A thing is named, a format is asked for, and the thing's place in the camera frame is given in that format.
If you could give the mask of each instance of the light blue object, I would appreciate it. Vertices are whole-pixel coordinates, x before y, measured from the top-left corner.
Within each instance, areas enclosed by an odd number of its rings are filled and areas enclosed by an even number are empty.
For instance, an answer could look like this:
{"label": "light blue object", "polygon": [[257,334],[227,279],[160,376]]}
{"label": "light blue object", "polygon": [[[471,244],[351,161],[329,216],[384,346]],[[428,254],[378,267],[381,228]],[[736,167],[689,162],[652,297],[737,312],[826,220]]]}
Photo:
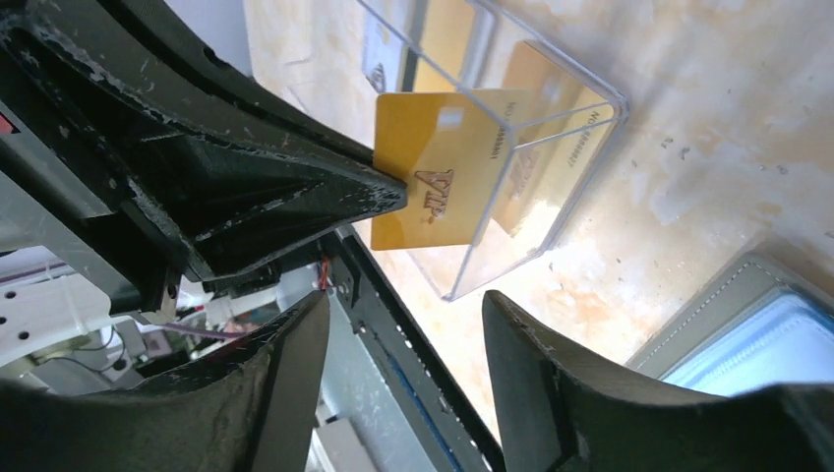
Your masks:
{"label": "light blue object", "polygon": [[769,294],[753,310],[663,381],[723,396],[780,383],[834,384],[834,322],[828,314],[788,289]]}

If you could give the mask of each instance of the gold card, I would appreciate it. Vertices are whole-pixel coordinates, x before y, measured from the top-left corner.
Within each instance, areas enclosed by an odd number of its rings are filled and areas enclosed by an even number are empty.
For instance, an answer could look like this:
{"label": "gold card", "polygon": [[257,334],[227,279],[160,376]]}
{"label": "gold card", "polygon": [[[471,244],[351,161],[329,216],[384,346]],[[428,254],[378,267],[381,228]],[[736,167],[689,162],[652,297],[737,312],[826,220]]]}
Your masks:
{"label": "gold card", "polygon": [[[524,121],[529,92],[474,95],[512,126]],[[469,244],[515,142],[462,93],[386,93],[377,99],[374,166],[403,180],[408,205],[374,217],[371,249]]]}
{"label": "gold card", "polygon": [[[503,87],[530,90],[534,104],[531,105],[528,119],[530,122],[543,120],[520,130],[519,145],[605,121],[615,115],[614,108],[606,104],[548,120],[548,117],[608,100],[584,84],[580,77],[526,41],[516,44],[507,66]],[[600,125],[517,150],[512,157],[509,175],[499,191],[493,219],[512,236],[524,228],[527,217],[536,206],[553,209],[542,211],[539,208],[537,217],[549,218],[552,214],[555,220],[592,157],[605,142],[612,125]],[[536,231],[544,238],[553,220],[545,221],[544,224],[542,221],[528,223],[545,228]],[[527,236],[539,238],[539,234]]]}

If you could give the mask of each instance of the tabletop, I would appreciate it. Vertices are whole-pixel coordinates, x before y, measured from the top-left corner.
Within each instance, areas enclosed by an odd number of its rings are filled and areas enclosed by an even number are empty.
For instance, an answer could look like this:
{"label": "tabletop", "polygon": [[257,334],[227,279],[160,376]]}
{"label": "tabletop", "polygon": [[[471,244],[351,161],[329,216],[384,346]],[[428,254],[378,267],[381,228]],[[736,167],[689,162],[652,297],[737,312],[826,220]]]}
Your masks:
{"label": "tabletop", "polygon": [[[834,3],[501,3],[622,92],[631,114],[541,258],[446,302],[405,252],[374,253],[496,436],[486,289],[620,363],[750,249],[834,293]],[[371,146],[376,93],[358,73],[362,7],[245,7],[255,79]],[[314,55],[328,65],[306,62]],[[367,221],[356,228],[370,240]]]}

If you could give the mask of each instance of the transparent acrylic container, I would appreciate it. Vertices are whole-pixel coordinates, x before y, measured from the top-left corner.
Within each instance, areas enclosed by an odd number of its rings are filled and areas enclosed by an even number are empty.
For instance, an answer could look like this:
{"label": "transparent acrylic container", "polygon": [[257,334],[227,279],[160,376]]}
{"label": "transparent acrylic container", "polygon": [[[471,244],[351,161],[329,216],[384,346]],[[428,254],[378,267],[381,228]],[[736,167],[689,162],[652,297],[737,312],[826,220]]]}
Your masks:
{"label": "transparent acrylic container", "polygon": [[[504,130],[511,148],[483,183],[470,244],[407,250],[447,300],[554,244],[627,117],[621,94],[490,0],[295,0],[289,13],[281,83],[264,85],[335,130],[373,147],[376,98],[395,91],[463,93]],[[509,123],[477,89],[529,90],[524,119]]]}

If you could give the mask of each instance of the black wire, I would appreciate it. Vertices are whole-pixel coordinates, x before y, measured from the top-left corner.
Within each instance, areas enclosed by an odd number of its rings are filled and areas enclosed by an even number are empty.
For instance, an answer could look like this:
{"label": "black wire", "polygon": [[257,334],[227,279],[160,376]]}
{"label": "black wire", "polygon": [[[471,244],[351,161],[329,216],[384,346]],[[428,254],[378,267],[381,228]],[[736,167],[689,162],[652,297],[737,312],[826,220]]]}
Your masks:
{"label": "black wire", "polygon": [[102,345],[101,345],[101,347],[81,347],[81,348],[78,348],[78,349],[76,349],[76,350],[77,350],[77,351],[100,351],[100,350],[102,350],[102,349],[107,349],[107,346],[109,346],[109,345],[110,345],[110,343],[111,343],[111,342],[113,342],[113,335],[114,335],[114,334],[116,334],[116,328],[115,328],[114,326],[111,326],[111,327],[110,327],[110,338],[109,338],[109,339],[107,339],[107,342],[105,342],[104,344],[102,344]]}
{"label": "black wire", "polygon": [[92,372],[92,373],[94,373],[94,374],[100,374],[100,375],[101,375],[101,374],[104,374],[105,372],[109,371],[109,370],[110,370],[110,369],[112,369],[113,367],[115,367],[115,366],[116,366],[116,364],[117,364],[119,361],[123,360],[123,358],[125,357],[125,352],[127,351],[127,346],[125,345],[125,338],[124,338],[124,337],[122,337],[122,335],[121,335],[121,334],[119,334],[119,339],[122,341],[122,352],[120,352],[120,353],[119,353],[119,357],[118,357],[118,358],[116,358],[116,360],[115,360],[115,361],[113,361],[113,362],[112,362],[109,366],[107,366],[107,367],[105,367],[105,368],[103,368],[103,369],[94,369],[94,368],[92,368],[92,367],[88,366],[87,364],[85,364],[85,363],[83,363],[83,362],[79,361],[78,359],[73,359],[72,357],[65,357],[65,356],[50,357],[49,359],[46,359],[46,360],[43,362],[43,364],[46,364],[46,363],[47,363],[47,362],[49,362],[49,361],[56,361],[56,360],[70,361],[70,362],[72,362],[72,363],[74,363],[74,364],[78,364],[79,366],[81,366],[81,367],[83,367],[83,368],[87,369],[88,371],[90,371],[90,372]]}

